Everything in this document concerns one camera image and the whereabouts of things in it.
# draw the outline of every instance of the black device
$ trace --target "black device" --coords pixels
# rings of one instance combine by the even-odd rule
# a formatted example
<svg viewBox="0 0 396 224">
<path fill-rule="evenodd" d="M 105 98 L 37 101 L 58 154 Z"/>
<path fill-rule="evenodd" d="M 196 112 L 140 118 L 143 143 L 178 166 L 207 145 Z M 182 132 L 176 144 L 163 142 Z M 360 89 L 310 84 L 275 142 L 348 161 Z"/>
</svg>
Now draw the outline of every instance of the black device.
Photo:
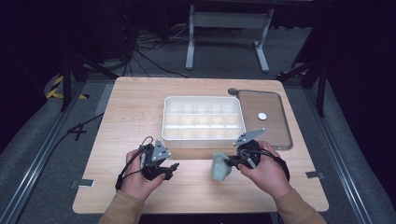
<svg viewBox="0 0 396 224">
<path fill-rule="evenodd" d="M 140 170 L 131 172 L 130 174 L 124 175 L 125 171 L 132 164 L 134 159 L 142 153 Z M 151 143 L 147 145 L 141 145 L 137 152 L 132 156 L 132 158 L 126 163 L 122 172 L 119 174 L 119 177 L 116 182 L 116 190 L 119 190 L 122 186 L 123 180 L 128 175 L 133 175 L 135 173 L 141 172 L 143 177 L 147 180 L 152 180 L 158 175 L 165 174 L 165 180 L 169 180 L 173 176 L 173 172 L 179 166 L 179 163 L 175 163 L 170 167 L 161 167 L 160 165 L 171 156 L 171 153 L 167 151 L 167 149 L 163 146 L 160 140 L 157 140 L 155 146 Z"/>
<path fill-rule="evenodd" d="M 229 159 L 225 159 L 224 162 L 232 167 L 238 168 L 238 164 L 242 163 L 250 169 L 256 168 L 260 162 L 261 155 L 271 157 L 282 167 L 285 172 L 286 178 L 290 180 L 290 172 L 286 162 L 279 157 L 275 156 L 266 149 L 260 148 L 259 143 L 254 140 L 255 137 L 265 132 L 265 129 L 253 131 L 249 133 L 242 133 L 239 138 L 233 143 L 234 146 L 238 146 L 236 149 L 236 155 L 228 156 Z"/>
</svg>

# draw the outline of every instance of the metal frame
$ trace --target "metal frame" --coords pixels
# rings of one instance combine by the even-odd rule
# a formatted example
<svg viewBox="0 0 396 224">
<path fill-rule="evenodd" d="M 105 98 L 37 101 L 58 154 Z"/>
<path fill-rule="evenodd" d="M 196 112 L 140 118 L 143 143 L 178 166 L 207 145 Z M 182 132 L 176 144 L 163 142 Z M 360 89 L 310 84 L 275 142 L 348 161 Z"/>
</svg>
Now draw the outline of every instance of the metal frame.
<svg viewBox="0 0 396 224">
<path fill-rule="evenodd" d="M 223 12 L 195 12 L 194 5 L 190 6 L 190 40 L 187 49 L 186 69 L 191 70 L 194 60 L 194 27 L 225 27 L 262 29 L 259 41 L 254 42 L 254 48 L 259 58 L 260 66 L 264 73 L 269 72 L 262 46 L 271 24 L 274 10 L 269 9 L 267 14 L 251 13 L 223 13 Z"/>
</svg>

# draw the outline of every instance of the person's left hand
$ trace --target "person's left hand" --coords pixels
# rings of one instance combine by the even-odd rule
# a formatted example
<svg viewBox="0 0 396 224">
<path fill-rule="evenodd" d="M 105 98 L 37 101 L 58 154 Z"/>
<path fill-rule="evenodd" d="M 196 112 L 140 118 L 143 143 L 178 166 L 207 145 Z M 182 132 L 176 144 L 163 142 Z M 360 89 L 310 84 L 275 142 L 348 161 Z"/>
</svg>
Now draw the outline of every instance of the person's left hand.
<svg viewBox="0 0 396 224">
<path fill-rule="evenodd" d="M 136 152 L 137 149 L 129 152 L 126 155 L 126 162 L 128 162 Z M 139 171 L 140 160 L 141 160 L 141 155 L 137 156 L 134 159 L 132 164 L 125 171 L 124 176 L 127 176 L 132 172 Z M 165 178 L 165 174 L 162 174 L 162 175 L 158 175 L 153 180 L 148 181 L 145 177 L 143 177 L 141 172 L 137 172 L 133 175 L 127 176 L 123 180 L 120 190 L 144 202 L 149 197 L 150 193 L 161 185 L 164 178 Z"/>
</svg>

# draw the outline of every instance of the wire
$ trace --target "wire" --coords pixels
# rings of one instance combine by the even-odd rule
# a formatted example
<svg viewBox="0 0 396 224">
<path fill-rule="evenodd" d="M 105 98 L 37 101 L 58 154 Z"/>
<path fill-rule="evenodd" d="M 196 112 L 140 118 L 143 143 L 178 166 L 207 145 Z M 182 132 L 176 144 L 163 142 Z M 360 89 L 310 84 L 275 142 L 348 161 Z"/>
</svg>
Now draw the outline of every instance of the wire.
<svg viewBox="0 0 396 224">
<path fill-rule="evenodd" d="M 163 70 L 164 72 L 171 73 L 171 74 L 176 74 L 176 75 L 180 75 L 181 77 L 188 77 L 188 76 L 183 75 L 183 74 L 181 74 L 181 73 L 172 72 L 172 71 L 169 71 L 169 70 L 166 70 L 166 69 L 162 68 L 161 66 L 159 66 L 158 64 L 156 64 L 154 61 L 152 61 L 150 58 L 148 58 L 146 55 L 142 54 L 142 52 L 140 52 L 138 49 L 136 49 L 136 52 L 139 53 L 143 58 L 145 58 L 145 59 L 149 60 L 151 63 L 155 64 L 157 67 L 159 67 L 159 68 L 160 68 L 161 70 Z"/>
<path fill-rule="evenodd" d="M 150 77 L 149 74 L 148 74 L 148 71 L 146 71 L 146 69 L 145 69 L 144 67 L 142 67 L 142 65 L 141 65 L 140 62 L 134 57 L 134 55 L 133 55 L 132 57 L 136 60 L 136 62 L 137 62 L 137 64 L 139 65 L 139 67 L 145 71 L 146 76 Z"/>
</svg>

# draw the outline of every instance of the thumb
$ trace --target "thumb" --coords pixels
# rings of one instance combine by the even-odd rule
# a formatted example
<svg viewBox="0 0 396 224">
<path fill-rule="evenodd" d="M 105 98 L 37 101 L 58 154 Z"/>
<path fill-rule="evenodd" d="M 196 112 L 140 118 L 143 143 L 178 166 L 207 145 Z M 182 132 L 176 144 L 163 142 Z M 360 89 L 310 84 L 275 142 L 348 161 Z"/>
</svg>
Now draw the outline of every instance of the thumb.
<svg viewBox="0 0 396 224">
<path fill-rule="evenodd" d="M 153 189 L 158 188 L 158 186 L 161 185 L 161 183 L 163 182 L 163 180 L 165 179 L 166 174 L 161 174 L 161 175 L 157 175 L 157 177 L 155 177 L 154 179 L 152 179 L 151 181 L 149 181 L 150 186 Z"/>
<path fill-rule="evenodd" d="M 246 165 L 239 163 L 238 164 L 238 169 L 241 171 L 242 175 L 248 176 L 249 168 L 246 167 Z"/>
</svg>

